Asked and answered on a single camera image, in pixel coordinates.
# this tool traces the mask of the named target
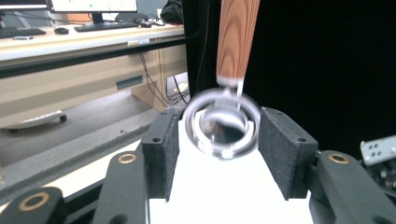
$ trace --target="computer mouse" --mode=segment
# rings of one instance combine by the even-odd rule
[[[69,34],[69,30],[64,27],[58,27],[55,30],[53,30],[53,32],[55,32],[55,34],[57,34],[57,35],[68,35]]]

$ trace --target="metal ladle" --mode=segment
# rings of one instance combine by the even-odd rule
[[[197,94],[183,120],[190,141],[221,160],[257,148],[260,109],[242,93],[260,0],[222,0],[217,82],[223,89]]]

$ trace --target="silver ring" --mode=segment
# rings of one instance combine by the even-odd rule
[[[214,141],[205,131],[206,117],[228,122],[241,130],[243,136],[232,142]],[[245,156],[258,146],[260,109],[245,94],[238,96],[228,89],[201,92],[187,105],[183,120],[189,140],[205,154],[220,160]]]

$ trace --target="monitor screen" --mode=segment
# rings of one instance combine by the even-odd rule
[[[136,12],[136,0],[49,0],[51,12]]]
[[[0,0],[1,11],[46,9],[46,0]]]

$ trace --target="caster wheel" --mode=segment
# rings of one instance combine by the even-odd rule
[[[59,119],[61,120],[61,122],[65,122],[65,121],[67,121],[67,116],[62,115]]]

